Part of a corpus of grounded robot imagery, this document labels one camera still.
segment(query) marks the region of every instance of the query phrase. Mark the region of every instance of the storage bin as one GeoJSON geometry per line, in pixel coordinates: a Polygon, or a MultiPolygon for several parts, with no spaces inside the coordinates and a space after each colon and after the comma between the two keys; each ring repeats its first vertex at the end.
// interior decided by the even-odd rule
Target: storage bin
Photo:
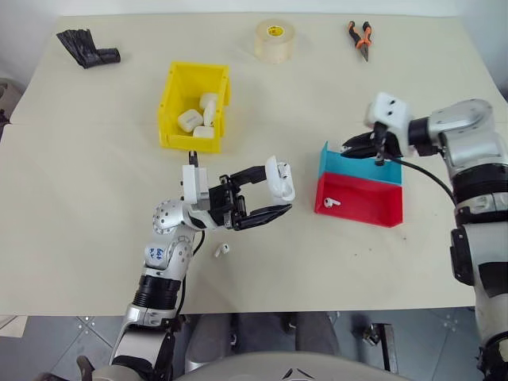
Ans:
{"type": "Polygon", "coordinates": [[[393,227],[402,223],[402,169],[387,161],[382,167],[374,159],[349,159],[321,151],[314,212],[369,224],[393,227]],[[325,198],[341,204],[325,207],[325,198]]]}
{"type": "Polygon", "coordinates": [[[220,152],[221,137],[225,133],[224,106],[229,104],[229,68],[224,65],[173,62],[160,101],[158,122],[160,145],[164,148],[220,152]],[[215,134],[211,139],[193,137],[178,127],[178,116],[189,109],[199,108],[203,93],[217,93],[215,134]]]}

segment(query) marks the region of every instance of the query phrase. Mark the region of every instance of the white wall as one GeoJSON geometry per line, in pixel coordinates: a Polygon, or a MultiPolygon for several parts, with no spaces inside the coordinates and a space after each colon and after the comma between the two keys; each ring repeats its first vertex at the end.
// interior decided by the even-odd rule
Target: white wall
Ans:
{"type": "Polygon", "coordinates": [[[458,6],[492,79],[508,91],[508,0],[462,0],[458,6]]]}
{"type": "Polygon", "coordinates": [[[461,16],[495,82],[508,81],[508,0],[0,0],[0,68],[26,86],[59,15],[245,11],[461,16]]]}
{"type": "Polygon", "coordinates": [[[7,74],[7,71],[2,70],[2,68],[0,67],[0,78],[5,78],[8,76],[9,75],[7,74]]]}

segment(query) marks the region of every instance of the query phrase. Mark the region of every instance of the tape roll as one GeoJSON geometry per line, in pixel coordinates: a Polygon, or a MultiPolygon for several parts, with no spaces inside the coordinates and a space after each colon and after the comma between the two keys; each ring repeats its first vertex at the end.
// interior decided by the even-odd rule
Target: tape roll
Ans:
{"type": "Polygon", "coordinates": [[[293,54],[294,26],[271,18],[256,26],[256,56],[269,64],[280,64],[293,54]]]}

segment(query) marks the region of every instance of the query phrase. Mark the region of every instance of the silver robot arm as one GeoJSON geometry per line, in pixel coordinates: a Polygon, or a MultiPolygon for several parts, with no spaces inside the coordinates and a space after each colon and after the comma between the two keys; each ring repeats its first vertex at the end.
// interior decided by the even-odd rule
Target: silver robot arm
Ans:
{"type": "Polygon", "coordinates": [[[407,104],[380,93],[368,108],[365,124],[372,132],[346,141],[343,156],[375,156],[376,164],[383,165],[385,159],[397,161],[415,151],[442,155],[457,224],[450,248],[453,272],[475,290],[482,341],[478,368],[485,379],[506,379],[508,149],[495,132],[491,105],[471,99],[413,119],[407,104]]]}
{"type": "Polygon", "coordinates": [[[93,372],[93,378],[172,378],[174,332],[183,304],[185,277],[193,252],[194,235],[207,229],[249,229],[280,217],[290,208],[294,186],[289,164],[275,157],[264,166],[223,175],[221,185],[208,188],[206,169],[198,166],[195,152],[183,166],[180,200],[161,202],[153,214],[151,242],[144,250],[144,266],[134,300],[127,307],[110,366],[93,372]],[[241,186],[267,180],[276,205],[247,214],[241,186]],[[182,288],[179,307],[178,292],[182,288]]]}

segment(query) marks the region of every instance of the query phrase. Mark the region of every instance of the white table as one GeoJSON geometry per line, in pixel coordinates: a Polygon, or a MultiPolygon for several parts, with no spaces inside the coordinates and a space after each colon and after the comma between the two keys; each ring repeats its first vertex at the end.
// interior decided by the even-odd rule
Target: white table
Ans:
{"type": "MultiPolygon", "coordinates": [[[[446,194],[404,169],[404,218],[392,229],[314,214],[326,140],[362,133],[379,90],[415,117],[465,98],[505,101],[455,19],[280,15],[297,29],[292,60],[249,49],[264,14],[64,17],[56,32],[89,27],[120,64],[83,70],[53,37],[0,144],[0,314],[122,314],[150,239],[152,208],[178,198],[187,153],[159,147],[156,109],[172,60],[228,64],[232,98],[223,153],[199,156],[218,176],[291,163],[297,198],[269,225],[217,231],[190,266],[184,312],[365,310],[465,306],[455,281],[446,194]],[[352,47],[350,19],[373,27],[370,62],[352,47]],[[231,253],[213,252],[228,242],[231,253]]],[[[446,179],[439,157],[414,158],[446,179]]],[[[250,210],[271,203],[245,186],[250,210]]]]}

